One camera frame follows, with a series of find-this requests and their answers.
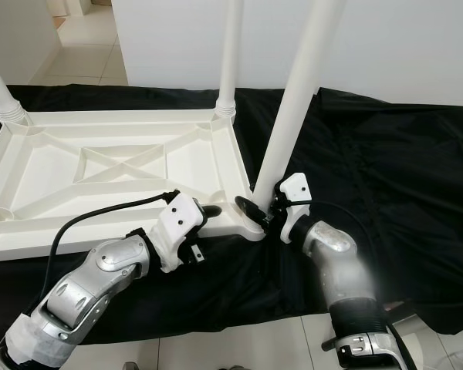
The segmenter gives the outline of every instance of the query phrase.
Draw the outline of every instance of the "white wall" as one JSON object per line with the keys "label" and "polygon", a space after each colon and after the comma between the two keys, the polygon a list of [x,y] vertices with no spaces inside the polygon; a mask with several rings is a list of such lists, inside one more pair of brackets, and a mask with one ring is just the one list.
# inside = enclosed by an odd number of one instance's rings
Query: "white wall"
{"label": "white wall", "polygon": [[48,6],[49,14],[54,17],[63,17],[69,14],[64,0],[46,0],[46,6]]}
{"label": "white wall", "polygon": [[66,0],[69,15],[85,15],[90,10],[91,0]]}
{"label": "white wall", "polygon": [[0,74],[27,84],[60,48],[45,0],[0,0]]}
{"label": "white wall", "polygon": [[[311,0],[245,0],[242,87],[284,87]],[[113,0],[129,83],[217,88],[225,1]],[[463,0],[348,1],[323,86],[463,104]]]}

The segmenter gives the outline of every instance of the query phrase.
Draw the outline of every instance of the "white tape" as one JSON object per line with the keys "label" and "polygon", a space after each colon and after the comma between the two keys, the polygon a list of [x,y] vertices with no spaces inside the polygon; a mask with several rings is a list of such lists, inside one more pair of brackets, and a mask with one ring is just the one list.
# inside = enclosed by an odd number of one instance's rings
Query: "white tape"
{"label": "white tape", "polygon": [[147,237],[153,243],[157,255],[160,256],[161,270],[163,272],[172,272],[183,264],[180,258],[178,258],[178,247],[180,247],[180,244],[172,245],[165,243],[157,227],[153,227]]}
{"label": "white tape", "polygon": [[47,335],[25,314],[21,314],[5,334],[8,354],[18,365],[34,360],[59,368],[70,357],[76,347]]}

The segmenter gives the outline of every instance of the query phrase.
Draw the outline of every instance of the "tiled floor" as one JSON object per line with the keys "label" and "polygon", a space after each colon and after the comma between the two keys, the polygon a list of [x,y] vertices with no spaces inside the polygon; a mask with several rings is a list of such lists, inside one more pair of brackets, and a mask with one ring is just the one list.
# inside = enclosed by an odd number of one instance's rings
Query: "tiled floor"
{"label": "tiled floor", "polygon": [[67,17],[58,32],[62,50],[40,85],[128,86],[110,6],[92,5],[83,17]]}
{"label": "tiled floor", "polygon": [[[233,365],[252,370],[339,370],[335,352],[321,349],[332,335],[328,314],[310,315],[219,333],[79,346],[62,369],[121,370],[125,362],[136,362],[140,370],[218,370]],[[437,335],[425,328],[404,340],[419,370],[463,370],[463,332]],[[415,342],[421,351],[412,345]],[[450,360],[451,353],[459,358]]]}

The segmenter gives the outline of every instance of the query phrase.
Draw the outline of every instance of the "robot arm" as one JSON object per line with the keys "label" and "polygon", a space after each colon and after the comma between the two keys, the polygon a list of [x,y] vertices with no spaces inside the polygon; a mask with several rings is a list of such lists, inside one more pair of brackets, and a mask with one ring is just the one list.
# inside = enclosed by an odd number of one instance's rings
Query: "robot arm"
{"label": "robot arm", "polygon": [[[311,199],[303,173],[295,173],[276,188],[280,204]],[[387,330],[368,269],[350,235],[314,219],[309,207],[300,204],[287,208],[282,240],[301,245],[319,269],[342,368],[415,368],[411,358],[405,361],[398,340]]]}
{"label": "robot arm", "polygon": [[7,330],[6,346],[0,348],[0,369],[63,366],[111,299],[133,280],[145,277],[150,264],[165,272],[174,270],[182,264],[178,250],[184,244],[200,255],[193,243],[206,221],[199,203],[179,193],[148,235],[137,229],[124,239],[93,248],[83,264],[62,277],[30,315],[21,314]]}

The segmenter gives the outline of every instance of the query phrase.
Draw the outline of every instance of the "black fabric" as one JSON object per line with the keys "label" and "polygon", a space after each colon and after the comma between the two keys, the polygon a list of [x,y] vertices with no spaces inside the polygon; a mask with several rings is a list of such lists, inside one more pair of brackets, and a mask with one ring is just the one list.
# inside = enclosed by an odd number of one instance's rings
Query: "black fabric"
{"label": "black fabric", "polygon": [[[212,108],[215,91],[112,86],[10,86],[29,111]],[[255,182],[282,90],[238,89],[235,135]],[[355,213],[311,213],[350,233],[385,302],[406,301],[435,331],[463,329],[463,107],[389,104],[321,89],[287,175],[304,172],[315,200]],[[207,260],[156,271],[115,297],[85,343],[218,331],[326,312],[313,263],[278,242],[220,237],[199,244]],[[56,276],[84,254],[59,257]],[[42,285],[46,258],[0,262],[0,338]]]}

